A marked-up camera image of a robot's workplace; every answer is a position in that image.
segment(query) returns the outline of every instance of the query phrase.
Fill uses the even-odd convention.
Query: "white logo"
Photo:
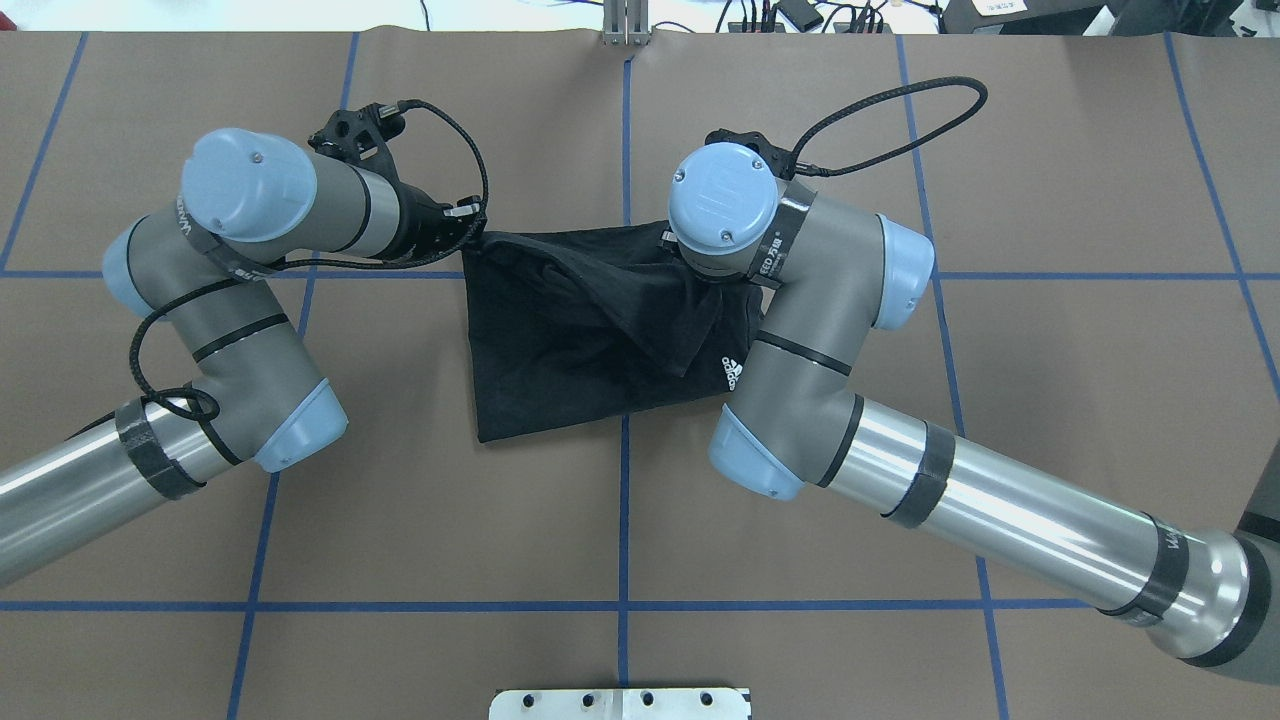
[[[182,234],[191,236],[191,220],[187,218],[187,205],[182,201],[182,195],[178,195],[178,229]]]
[[[737,364],[737,360],[730,357],[721,357],[721,364],[724,365],[724,377],[728,378],[728,388],[736,388],[737,377],[742,374],[742,366]]]

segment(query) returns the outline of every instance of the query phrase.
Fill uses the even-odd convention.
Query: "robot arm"
[[[244,460],[275,473],[342,436],[347,416],[328,379],[255,281],[296,250],[401,260],[479,228],[477,199],[453,208],[399,182],[383,151],[407,106],[335,113],[312,137],[317,154],[236,128],[196,143],[177,201],[122,233],[102,275],[140,316],[164,311],[201,377],[182,401],[134,400],[0,471],[0,585]]]
[[[776,179],[712,143],[676,170],[678,251],[713,278],[776,287],[712,441],[712,464],[790,500],[805,483],[1056,584],[1211,671],[1280,684],[1280,443],[1235,534],[1178,528],[845,389],[873,327],[905,323],[929,241]]]

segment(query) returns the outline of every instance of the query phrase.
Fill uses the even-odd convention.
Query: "white floor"
[[[946,6],[947,0],[940,0]],[[106,31],[355,31],[376,26],[425,29],[422,4],[417,0],[364,0],[353,5],[316,0],[0,0],[22,29]],[[431,29],[442,31],[545,31],[598,28],[602,9],[568,0],[425,0]],[[716,27],[721,0],[650,0],[649,20],[675,20],[699,32]],[[826,15],[831,6],[820,8]],[[937,22],[927,10],[888,0],[882,10],[896,33],[933,33]],[[1275,37],[1276,13],[1253,8],[1245,0],[1233,15],[1236,26]],[[726,22],[741,19],[735,5]]]

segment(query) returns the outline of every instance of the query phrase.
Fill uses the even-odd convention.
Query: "wire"
[[[485,222],[485,210],[489,208],[489,172],[485,169],[484,158],[480,156],[480,149],[476,147],[475,140],[467,131],[462,129],[462,126],[457,120],[451,118],[448,113],[431,105],[425,100],[401,100],[398,102],[402,110],[422,109],[433,113],[435,117],[444,120],[458,136],[462,137],[467,147],[471,149],[471,156],[476,160],[476,169],[480,172],[480,208],[472,215],[471,224],[467,225],[466,232],[462,237],[449,247],[419,258],[416,260],[399,260],[390,263],[352,263],[349,260],[330,260],[328,258],[306,258],[302,260],[289,260],[288,263],[282,263],[275,265],[280,270],[292,270],[294,268],[311,268],[311,266],[325,266],[325,268],[343,268],[348,270],[407,270],[410,268],[420,268],[422,265],[430,265],[431,263],[438,263],[449,255],[457,252],[463,245],[471,241],[472,237],[480,231],[480,227]]]
[[[883,9],[884,5],[888,5],[888,0],[884,0],[883,3],[881,3],[876,8],[872,8],[870,4],[867,4],[867,5],[854,5],[852,3],[827,3],[824,0],[819,0],[818,3],[814,3],[814,5],[819,5],[819,6],[820,5],[831,5],[831,6],[836,8],[835,10],[831,12],[829,15],[827,15],[827,22],[823,23],[822,29],[818,31],[819,33],[827,32],[827,28],[831,27],[832,22],[835,22],[836,14],[847,8],[849,9],[849,28],[845,29],[845,32],[847,33],[847,32],[855,32],[855,29],[854,29],[855,27],[859,27],[859,28],[863,28],[863,27],[872,28],[872,27],[874,27],[874,24],[877,22],[881,23],[881,24],[883,24],[884,23],[884,14],[881,13],[881,9]],[[859,22],[858,22],[859,18],[861,18],[863,20],[865,20],[865,24],[859,24]]]
[[[818,31],[819,33],[827,32],[827,28],[831,27],[831,22],[836,19],[836,15],[840,14],[841,10],[846,9],[849,10],[849,27],[854,27],[854,19],[858,17],[858,10],[861,9],[858,5],[851,5],[849,3],[819,3],[819,5],[836,6],[836,9],[827,15],[827,22],[822,23],[822,29]]]
[[[746,0],[737,0],[739,5],[742,6],[742,26],[746,26]],[[724,0],[724,6],[721,8],[721,17],[716,20],[716,31],[719,32],[721,26],[724,24],[724,15],[728,14],[728,6],[733,4],[733,0]]]
[[[689,26],[680,24],[676,20],[662,20],[660,23],[653,23],[653,28],[650,28],[650,29],[658,29],[662,26],[678,27],[680,29],[682,29],[685,32],[692,32],[692,33],[696,35],[696,31],[692,31],[692,29],[689,28]]]
[[[978,99],[973,101],[973,105],[970,105],[968,110],[965,110],[964,113],[960,113],[959,115],[956,115],[955,118],[952,118],[946,124],[938,127],[933,132],[931,132],[931,133],[928,133],[928,135],[925,135],[925,136],[923,136],[923,137],[920,137],[918,140],[908,142],[906,145],[904,145],[901,147],[897,147],[895,150],[890,150],[888,152],[884,152],[882,155],[877,155],[876,158],[872,158],[870,160],[864,160],[861,163],[858,163],[856,165],[847,165],[847,167],[837,168],[837,169],[833,169],[833,170],[828,169],[828,168],[822,168],[822,167],[818,167],[818,165],[810,165],[808,163],[800,163],[799,161],[800,151],[804,150],[804,146],[808,145],[809,141],[814,138],[814,136],[817,136],[819,132],[827,129],[828,127],[838,123],[840,120],[847,118],[849,115],[852,115],[854,113],[858,113],[859,110],[865,110],[867,108],[870,108],[872,105],[878,105],[878,104],[884,102],[887,100],[893,100],[895,97],[902,97],[905,95],[911,95],[911,94],[915,94],[915,92],[923,92],[925,90],[934,90],[934,88],[938,88],[938,87],[952,87],[952,86],[968,87],[968,88],[970,88],[970,90],[973,90],[973,91],[975,91],[978,94]],[[934,79],[925,79],[925,81],[920,81],[920,82],[913,82],[911,85],[904,85],[902,87],[895,87],[893,90],[886,90],[883,92],[877,92],[876,95],[872,95],[872,96],[868,96],[868,97],[863,97],[861,100],[859,100],[856,102],[852,102],[850,105],[846,105],[846,106],[841,108],[840,110],[836,110],[835,113],[832,113],[832,114],[827,115],[826,118],[818,120],[817,123],[814,123],[813,127],[810,127],[808,131],[805,131],[805,133],[803,136],[800,136],[800,140],[796,141],[795,147],[791,149],[791,159],[790,159],[790,161],[787,164],[787,172],[783,173],[783,176],[785,176],[783,179],[791,179],[795,176],[806,176],[806,177],[818,177],[818,178],[833,178],[836,176],[846,176],[849,173],[854,173],[854,172],[869,168],[872,165],[878,165],[879,163],[883,163],[884,160],[888,160],[891,158],[897,158],[899,155],[902,155],[904,152],[910,152],[911,150],[915,150],[916,147],[919,147],[919,146],[924,145],[925,142],[928,142],[928,141],[938,137],[940,135],[942,135],[942,133],[945,133],[945,132],[955,128],[960,123],[963,123],[963,122],[968,120],[969,118],[974,117],[978,113],[978,110],[980,110],[982,106],[986,105],[986,104],[987,104],[987,86],[983,85],[982,82],[972,78],[972,77],[964,77],[964,76],[951,76],[951,77],[941,77],[941,78],[934,78]]]
[[[169,302],[165,302],[160,307],[152,310],[150,315],[142,319],[142,323],[138,325],[138,329],[134,331],[133,333],[133,341],[129,343],[129,373],[133,375],[133,382],[137,383],[138,389],[142,391],[142,396],[145,398],[150,400],[151,402],[155,402],[160,407],[164,407],[165,410],[173,413],[174,415],[184,420],[193,420],[196,423],[207,423],[218,416],[218,414],[221,411],[221,407],[219,407],[218,401],[214,400],[211,395],[209,395],[202,389],[170,388],[170,389],[157,391],[156,388],[151,387],[151,383],[148,383],[147,378],[142,374],[142,361],[140,356],[142,354],[142,341],[146,340],[147,331],[150,331],[151,325],[156,324],[156,322],[160,318],[164,318],[169,313],[173,313],[174,310],[182,307],[183,305],[191,302],[192,300],[204,297],[211,292],[218,292],[220,290],[236,287],[238,284],[241,284],[241,281],[228,278],[225,281],[219,281],[215,283],[206,284],[204,287],[198,287],[188,292],[187,295],[175,297]],[[195,407],[195,410],[186,410],[183,407],[178,407],[177,405],[166,400],[169,397],[184,397],[188,401],[191,401],[191,405]]]
[[[942,8],[938,5],[937,0],[933,0],[932,5],[925,5],[924,3],[918,3],[916,0],[902,0],[902,1],[906,3],[908,5],[915,5],[916,8],[923,8],[924,10],[928,10],[929,14],[932,15],[942,14]]]

